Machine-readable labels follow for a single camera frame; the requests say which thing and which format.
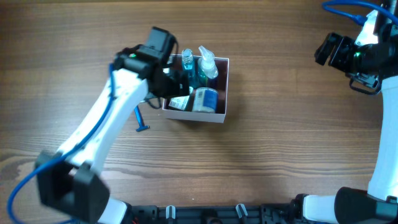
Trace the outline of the teal liquid bottle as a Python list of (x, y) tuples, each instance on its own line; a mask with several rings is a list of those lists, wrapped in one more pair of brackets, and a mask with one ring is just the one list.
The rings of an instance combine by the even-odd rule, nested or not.
[(182, 68), (188, 72), (189, 84), (192, 88), (198, 88), (196, 63), (191, 49), (182, 51)]

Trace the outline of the white lidded jar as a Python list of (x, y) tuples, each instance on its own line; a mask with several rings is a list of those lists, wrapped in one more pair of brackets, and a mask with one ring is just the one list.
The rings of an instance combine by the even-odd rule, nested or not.
[(215, 113), (218, 103), (218, 92), (212, 88), (201, 87), (196, 89), (193, 102), (193, 112)]

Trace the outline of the clear spray bottle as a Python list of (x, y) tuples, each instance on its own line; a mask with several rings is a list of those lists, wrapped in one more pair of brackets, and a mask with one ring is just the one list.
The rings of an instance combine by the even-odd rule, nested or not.
[(198, 77), (202, 86), (216, 88), (218, 83), (218, 68), (215, 55), (204, 46), (199, 46), (201, 57), (198, 59)]

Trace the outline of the white cardboard box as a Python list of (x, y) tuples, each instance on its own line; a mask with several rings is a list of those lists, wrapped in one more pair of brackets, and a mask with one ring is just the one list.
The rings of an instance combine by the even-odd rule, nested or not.
[(215, 57), (215, 63), (219, 71), (218, 86), (219, 94), (215, 113), (197, 113), (192, 111), (173, 110), (169, 107), (169, 100), (162, 102), (162, 111), (165, 118), (181, 119), (189, 121), (202, 121), (208, 123), (224, 123), (228, 104), (228, 81), (229, 81), (229, 58)]

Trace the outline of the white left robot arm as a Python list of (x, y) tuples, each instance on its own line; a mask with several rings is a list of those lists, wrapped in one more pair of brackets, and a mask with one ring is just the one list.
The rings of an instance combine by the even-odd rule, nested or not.
[(131, 206), (110, 196), (100, 174), (117, 135), (139, 103), (149, 98), (189, 94), (187, 75), (172, 70), (178, 42), (153, 27), (144, 44), (118, 52), (109, 80), (78, 129), (55, 154), (41, 152), (35, 162), (42, 204), (79, 223), (129, 223)]

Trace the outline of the blue disposable razor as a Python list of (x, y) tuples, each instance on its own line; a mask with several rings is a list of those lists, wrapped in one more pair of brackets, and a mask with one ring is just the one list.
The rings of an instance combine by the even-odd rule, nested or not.
[(134, 108), (134, 113), (135, 113), (135, 116), (136, 116), (136, 119), (137, 119), (137, 122), (139, 125), (139, 127), (136, 129), (136, 131), (141, 132), (141, 131), (149, 129), (149, 126), (144, 124), (144, 119), (142, 117), (141, 111), (138, 106), (136, 106)]

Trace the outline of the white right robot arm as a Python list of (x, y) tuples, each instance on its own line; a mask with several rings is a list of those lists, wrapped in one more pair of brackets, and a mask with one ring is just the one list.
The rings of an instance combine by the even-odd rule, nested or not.
[(305, 189), (312, 200), (331, 199), (340, 187), (365, 190), (370, 197), (397, 196), (397, 75), (382, 78), (380, 96), (349, 93), (343, 79), (318, 65), (297, 74), (300, 93), (310, 95), (308, 123), (314, 172)]

